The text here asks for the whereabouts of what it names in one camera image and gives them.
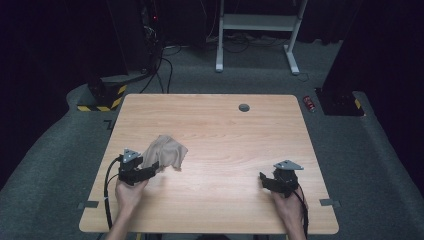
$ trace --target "gray floor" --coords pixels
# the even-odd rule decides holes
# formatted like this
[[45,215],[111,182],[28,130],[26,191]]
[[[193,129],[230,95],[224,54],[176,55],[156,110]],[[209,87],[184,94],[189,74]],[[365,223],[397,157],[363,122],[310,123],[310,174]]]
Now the gray floor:
[[[232,50],[239,45],[226,44]],[[215,51],[183,48],[166,56],[173,64],[170,93],[310,95],[317,111],[302,113],[333,200],[340,231],[310,239],[424,239],[424,201],[379,125],[362,92],[366,116],[326,116],[314,93],[321,87],[340,44],[297,43],[301,74],[293,76],[281,45],[224,52],[224,72],[215,72]],[[178,48],[170,48],[172,54]],[[166,85],[170,67],[163,62]],[[138,93],[146,80],[128,85]],[[86,86],[68,94],[69,112],[33,145],[0,192],[0,239],[96,239],[79,230],[82,209],[106,149],[113,112],[79,112]],[[145,93],[160,93],[155,78]],[[282,239],[282,236],[271,236]]]

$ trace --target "tape piece on table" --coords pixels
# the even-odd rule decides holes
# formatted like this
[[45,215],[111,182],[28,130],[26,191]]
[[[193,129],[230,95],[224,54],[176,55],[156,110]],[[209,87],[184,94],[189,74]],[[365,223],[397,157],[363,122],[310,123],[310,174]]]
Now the tape piece on table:
[[78,209],[84,209],[84,208],[97,208],[99,205],[98,201],[87,201],[85,203],[79,203]]
[[319,202],[321,206],[333,206],[333,208],[341,207],[339,201],[334,201],[333,199],[320,199]]

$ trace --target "human hand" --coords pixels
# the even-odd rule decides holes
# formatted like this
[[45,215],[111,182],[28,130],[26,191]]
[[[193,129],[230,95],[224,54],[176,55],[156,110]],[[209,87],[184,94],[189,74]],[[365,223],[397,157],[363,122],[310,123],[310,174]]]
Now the human hand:
[[143,189],[149,180],[130,186],[120,180],[116,181],[115,196],[118,200],[119,211],[132,214],[133,210],[140,204]]
[[[307,208],[308,205],[304,198],[302,189],[299,187],[295,190],[295,192],[305,202]],[[289,239],[306,239],[302,226],[303,206],[301,201],[294,193],[292,193],[288,198],[284,198],[280,195],[280,193],[272,191],[271,195],[277,207],[278,216],[281,218],[284,223],[284,226],[286,227]]]

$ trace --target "cloth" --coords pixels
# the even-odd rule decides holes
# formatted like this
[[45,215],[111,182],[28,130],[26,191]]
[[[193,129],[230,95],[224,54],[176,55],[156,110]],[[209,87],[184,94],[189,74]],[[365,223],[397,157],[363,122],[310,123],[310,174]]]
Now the cloth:
[[144,151],[142,155],[143,162],[139,167],[151,167],[152,164],[159,160],[159,169],[156,170],[156,173],[171,165],[175,169],[180,170],[187,152],[188,149],[175,141],[172,137],[160,135],[150,144],[149,148]]

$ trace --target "yellow and black hazard tape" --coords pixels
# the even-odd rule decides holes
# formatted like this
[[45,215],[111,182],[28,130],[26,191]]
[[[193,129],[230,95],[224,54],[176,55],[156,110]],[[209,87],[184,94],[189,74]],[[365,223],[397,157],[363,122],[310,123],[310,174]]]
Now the yellow and black hazard tape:
[[91,111],[108,112],[108,111],[116,110],[116,108],[118,108],[119,104],[122,101],[122,97],[124,95],[126,88],[127,88],[127,85],[120,87],[117,91],[117,94],[110,99],[111,103],[108,104],[108,105],[87,105],[87,104],[84,105],[84,104],[82,104],[82,105],[77,106],[78,110],[82,111],[82,112],[91,112]]

